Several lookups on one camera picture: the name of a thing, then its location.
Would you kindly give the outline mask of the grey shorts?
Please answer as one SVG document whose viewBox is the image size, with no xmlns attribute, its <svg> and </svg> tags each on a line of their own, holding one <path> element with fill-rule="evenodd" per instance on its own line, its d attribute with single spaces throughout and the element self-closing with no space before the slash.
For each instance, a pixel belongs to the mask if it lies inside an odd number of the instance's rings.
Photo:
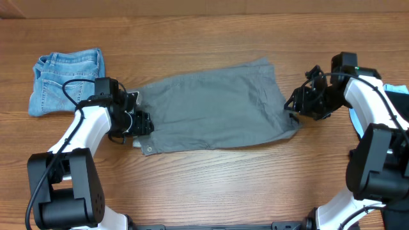
<svg viewBox="0 0 409 230">
<path fill-rule="evenodd" d="M 254 146 L 289 139 L 300 129 L 268 59 L 169 77 L 138 89 L 154 124 L 134 138 L 144 155 Z"/>
</svg>

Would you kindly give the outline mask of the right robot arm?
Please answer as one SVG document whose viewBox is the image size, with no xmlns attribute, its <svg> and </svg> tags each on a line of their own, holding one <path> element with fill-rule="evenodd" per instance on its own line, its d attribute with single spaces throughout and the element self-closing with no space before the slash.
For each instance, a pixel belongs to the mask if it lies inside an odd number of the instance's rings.
<svg viewBox="0 0 409 230">
<path fill-rule="evenodd" d="M 408 122 L 383 88 L 380 74 L 360 67 L 357 55 L 341 52 L 331 71 L 319 66 L 291 94 L 284 109 L 318 121 L 342 106 L 353 109 L 364 135 L 350 150 L 346 186 L 314 208 L 299 229 L 349 229 L 373 210 L 389 211 L 408 199 Z"/>
</svg>

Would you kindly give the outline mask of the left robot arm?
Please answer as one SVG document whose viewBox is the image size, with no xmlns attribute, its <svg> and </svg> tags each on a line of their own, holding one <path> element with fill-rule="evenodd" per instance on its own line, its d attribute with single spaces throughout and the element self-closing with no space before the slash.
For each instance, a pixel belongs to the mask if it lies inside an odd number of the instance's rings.
<svg viewBox="0 0 409 230">
<path fill-rule="evenodd" d="M 94 95 L 75 102 L 75 117 L 47 152 L 27 161 L 31 198 L 25 225 L 39 229 L 135 229 L 132 219 L 105 203 L 93 157 L 104 136 L 117 144 L 154 130 L 150 114 L 139 110 L 142 95 L 109 77 L 95 79 Z"/>
</svg>

